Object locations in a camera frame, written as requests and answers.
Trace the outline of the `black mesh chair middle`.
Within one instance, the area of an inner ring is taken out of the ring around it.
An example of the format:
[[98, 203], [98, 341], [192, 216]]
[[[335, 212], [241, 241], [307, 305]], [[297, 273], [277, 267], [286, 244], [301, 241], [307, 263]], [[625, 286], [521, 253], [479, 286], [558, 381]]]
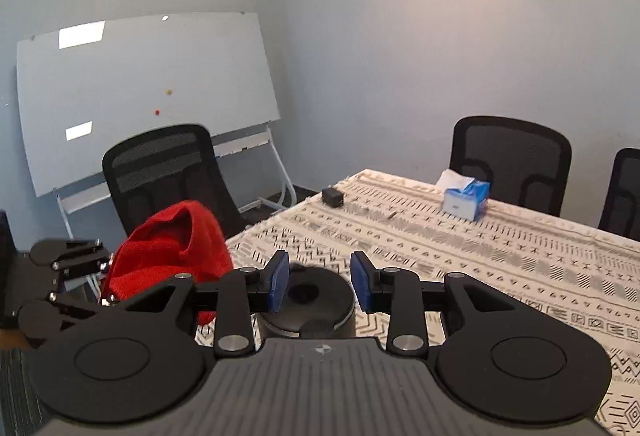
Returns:
[[572, 147], [562, 133], [501, 116], [466, 116], [454, 125], [449, 168], [490, 184], [493, 200], [558, 217]]

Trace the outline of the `black mesh chair left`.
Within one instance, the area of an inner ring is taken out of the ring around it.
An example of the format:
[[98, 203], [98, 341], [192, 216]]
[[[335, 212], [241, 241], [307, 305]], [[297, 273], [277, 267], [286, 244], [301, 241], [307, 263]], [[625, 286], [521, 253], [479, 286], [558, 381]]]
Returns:
[[227, 239], [246, 227], [202, 125], [168, 126], [122, 141], [103, 155], [102, 170], [126, 234], [184, 200], [211, 211]]

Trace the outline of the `red towel cloth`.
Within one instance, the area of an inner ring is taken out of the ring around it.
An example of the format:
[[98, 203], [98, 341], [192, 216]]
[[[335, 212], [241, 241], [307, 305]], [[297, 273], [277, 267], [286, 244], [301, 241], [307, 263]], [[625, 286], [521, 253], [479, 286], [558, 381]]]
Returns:
[[196, 283], [217, 282], [233, 270], [214, 214], [197, 201], [181, 201], [134, 229], [115, 252], [101, 297], [125, 300], [178, 273]]

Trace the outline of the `white whiteboard on stand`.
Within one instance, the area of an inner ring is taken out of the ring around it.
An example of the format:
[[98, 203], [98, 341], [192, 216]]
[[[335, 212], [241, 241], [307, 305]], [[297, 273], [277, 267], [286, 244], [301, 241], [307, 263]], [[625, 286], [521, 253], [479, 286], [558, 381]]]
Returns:
[[51, 194], [66, 237], [70, 215], [108, 199], [103, 154], [145, 131], [200, 124], [219, 157], [272, 145], [280, 118], [253, 12], [98, 21], [16, 46], [17, 100], [36, 196]]

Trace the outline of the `small black box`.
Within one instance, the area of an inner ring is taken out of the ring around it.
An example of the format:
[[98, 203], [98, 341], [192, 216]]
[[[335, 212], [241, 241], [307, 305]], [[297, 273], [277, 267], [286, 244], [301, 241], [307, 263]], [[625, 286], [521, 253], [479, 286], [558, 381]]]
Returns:
[[344, 205], [344, 193], [337, 188], [327, 187], [321, 191], [321, 200], [332, 208], [340, 208]]

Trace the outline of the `blue tissue box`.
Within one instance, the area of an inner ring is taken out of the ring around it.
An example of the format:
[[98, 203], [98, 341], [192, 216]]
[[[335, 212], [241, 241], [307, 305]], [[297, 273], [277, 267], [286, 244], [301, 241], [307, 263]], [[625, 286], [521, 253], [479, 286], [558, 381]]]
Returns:
[[467, 221], [477, 221], [484, 214], [490, 183], [462, 176], [446, 169], [435, 185], [442, 191], [442, 211]]

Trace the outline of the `black mesh chair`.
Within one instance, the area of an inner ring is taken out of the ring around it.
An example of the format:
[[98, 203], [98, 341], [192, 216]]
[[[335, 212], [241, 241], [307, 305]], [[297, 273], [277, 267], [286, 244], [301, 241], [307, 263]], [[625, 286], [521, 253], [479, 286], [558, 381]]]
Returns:
[[501, 116], [466, 116], [454, 125], [449, 168], [490, 184], [493, 200], [558, 217], [572, 147], [562, 133]]
[[102, 170], [126, 234], [184, 200], [211, 211], [227, 239], [246, 227], [202, 125], [168, 126], [122, 141], [103, 155]]
[[615, 155], [600, 230], [638, 241], [640, 211], [640, 150], [624, 148]]

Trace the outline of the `black round pot container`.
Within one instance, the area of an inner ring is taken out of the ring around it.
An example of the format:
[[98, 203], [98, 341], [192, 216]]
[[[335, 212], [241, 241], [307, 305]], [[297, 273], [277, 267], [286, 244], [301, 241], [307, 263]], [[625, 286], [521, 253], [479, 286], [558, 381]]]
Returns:
[[291, 263], [288, 288], [277, 312], [258, 313], [262, 340], [335, 340], [356, 336], [355, 295], [339, 274]]

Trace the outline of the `black mesh chair right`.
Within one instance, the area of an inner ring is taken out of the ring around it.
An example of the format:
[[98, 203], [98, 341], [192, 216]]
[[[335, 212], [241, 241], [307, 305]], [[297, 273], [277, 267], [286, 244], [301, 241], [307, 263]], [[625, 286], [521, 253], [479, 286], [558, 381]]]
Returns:
[[624, 148], [615, 155], [600, 230], [638, 241], [640, 211], [640, 150]]

